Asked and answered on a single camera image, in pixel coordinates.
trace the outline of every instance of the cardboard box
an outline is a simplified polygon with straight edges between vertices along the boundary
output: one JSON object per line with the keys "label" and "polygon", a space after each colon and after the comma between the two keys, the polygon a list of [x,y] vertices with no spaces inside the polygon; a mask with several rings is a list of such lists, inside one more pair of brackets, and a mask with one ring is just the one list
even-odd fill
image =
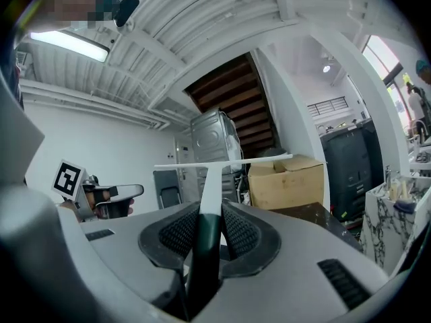
{"label": "cardboard box", "polygon": [[304,155],[252,164],[248,183],[254,207],[280,209],[314,202],[323,204],[323,163]]}

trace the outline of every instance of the wooden staircase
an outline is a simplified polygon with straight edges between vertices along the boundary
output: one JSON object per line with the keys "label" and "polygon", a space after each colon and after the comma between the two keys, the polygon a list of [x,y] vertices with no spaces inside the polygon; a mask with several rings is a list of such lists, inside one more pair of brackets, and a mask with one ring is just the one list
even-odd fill
{"label": "wooden staircase", "polygon": [[185,91],[202,113],[219,108],[234,121],[245,158],[275,145],[276,130],[250,54],[214,69]]}

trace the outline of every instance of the white pillar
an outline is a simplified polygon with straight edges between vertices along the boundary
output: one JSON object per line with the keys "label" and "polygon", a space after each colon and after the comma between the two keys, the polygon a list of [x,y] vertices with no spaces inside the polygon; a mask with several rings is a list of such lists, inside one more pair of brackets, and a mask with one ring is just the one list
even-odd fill
{"label": "white pillar", "polygon": [[329,178],[325,154],[301,93],[268,47],[254,50],[252,56],[265,87],[281,146],[288,153],[307,155],[324,163],[323,206],[329,211]]}
{"label": "white pillar", "polygon": [[376,127],[383,166],[409,175],[407,142],[395,105],[377,72],[341,32],[313,25],[311,36],[322,44],[349,73]]}

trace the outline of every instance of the black appliance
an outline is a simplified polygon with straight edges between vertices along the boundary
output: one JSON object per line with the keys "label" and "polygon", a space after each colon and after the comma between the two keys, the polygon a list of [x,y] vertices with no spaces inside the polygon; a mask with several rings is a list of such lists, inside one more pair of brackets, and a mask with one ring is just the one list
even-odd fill
{"label": "black appliance", "polygon": [[368,158],[370,159],[371,183],[372,187],[376,188],[385,181],[382,151],[380,150],[376,127],[371,118],[358,122],[357,127],[362,131],[362,136],[364,137]]}
{"label": "black appliance", "polygon": [[165,209],[183,203],[176,170],[154,171],[153,176],[159,209]]}
{"label": "black appliance", "polygon": [[336,129],[321,136],[327,161],[331,210],[340,221],[361,216],[365,193],[372,188],[368,151],[357,126]]}

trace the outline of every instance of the white wall panel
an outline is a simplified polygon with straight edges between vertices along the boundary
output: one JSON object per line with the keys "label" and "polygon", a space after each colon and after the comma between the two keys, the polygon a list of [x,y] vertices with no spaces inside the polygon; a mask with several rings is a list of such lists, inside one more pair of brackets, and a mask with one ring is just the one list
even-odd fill
{"label": "white wall panel", "polygon": [[301,97],[307,106],[345,95],[338,87],[331,87],[327,81],[316,76],[291,75],[290,77],[300,90]]}
{"label": "white wall panel", "polygon": [[[322,143],[298,88],[268,48],[253,51],[281,146],[325,163]],[[325,164],[323,206],[329,210],[329,178]]]}
{"label": "white wall panel", "polygon": [[65,109],[26,105],[26,114],[45,139],[26,174],[30,188],[63,199],[51,190],[62,159],[84,167],[101,185],[142,184],[144,194],[135,199],[134,214],[158,209],[153,171],[156,164],[173,164],[173,135],[149,131],[117,119]]}

